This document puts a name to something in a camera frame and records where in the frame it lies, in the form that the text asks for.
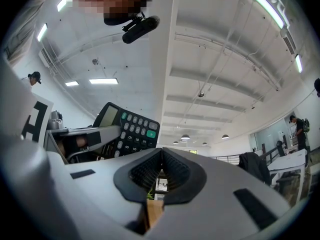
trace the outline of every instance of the calculator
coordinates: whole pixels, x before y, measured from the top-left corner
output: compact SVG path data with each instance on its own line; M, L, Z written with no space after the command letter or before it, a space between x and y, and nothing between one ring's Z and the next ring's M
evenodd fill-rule
M155 148L160 124L150 118L125 110L108 102L92 127L120 126L121 134L112 143L96 150L104 158L116 158Z

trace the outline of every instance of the green button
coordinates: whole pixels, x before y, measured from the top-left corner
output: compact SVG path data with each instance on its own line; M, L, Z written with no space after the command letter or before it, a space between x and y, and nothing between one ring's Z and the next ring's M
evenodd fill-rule
M122 113L122 116L121 116L121 119L126 119L126 117L127 117L127 113L126 113L126 112L123 112L123 113Z
M153 130L148 130L148 131L146 132L146 136L149 137L149 138L154 139L154 138L156 137L156 132L153 131Z

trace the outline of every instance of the table leg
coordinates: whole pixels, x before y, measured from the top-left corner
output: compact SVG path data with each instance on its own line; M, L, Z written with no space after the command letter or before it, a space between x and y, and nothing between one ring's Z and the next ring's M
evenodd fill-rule
M298 196L296 198L295 204L297 204L300 201L302 187L304 185L304 180L305 180L305 165L304 164L300 167L300 170L301 170L300 171L300 185L299 185Z

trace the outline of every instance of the black pants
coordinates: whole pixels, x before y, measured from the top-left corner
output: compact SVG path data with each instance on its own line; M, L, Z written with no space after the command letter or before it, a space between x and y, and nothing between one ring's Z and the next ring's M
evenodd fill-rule
M306 150L306 156L305 156L305 166L308 166L308 162L309 162L309 154L308 154L308 150L307 150L307 146L306 146L306 142L305 141L301 141L301 142L298 142L298 150L303 150L305 149Z

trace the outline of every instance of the black t-shirt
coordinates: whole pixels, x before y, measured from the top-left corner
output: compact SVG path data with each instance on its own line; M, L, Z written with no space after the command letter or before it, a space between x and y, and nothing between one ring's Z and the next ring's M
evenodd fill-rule
M302 132L296 136L299 143L306 141L306 135L304 133L304 123L302 122L301 119L297 118L296 119L296 131L299 131L300 129L302 129Z

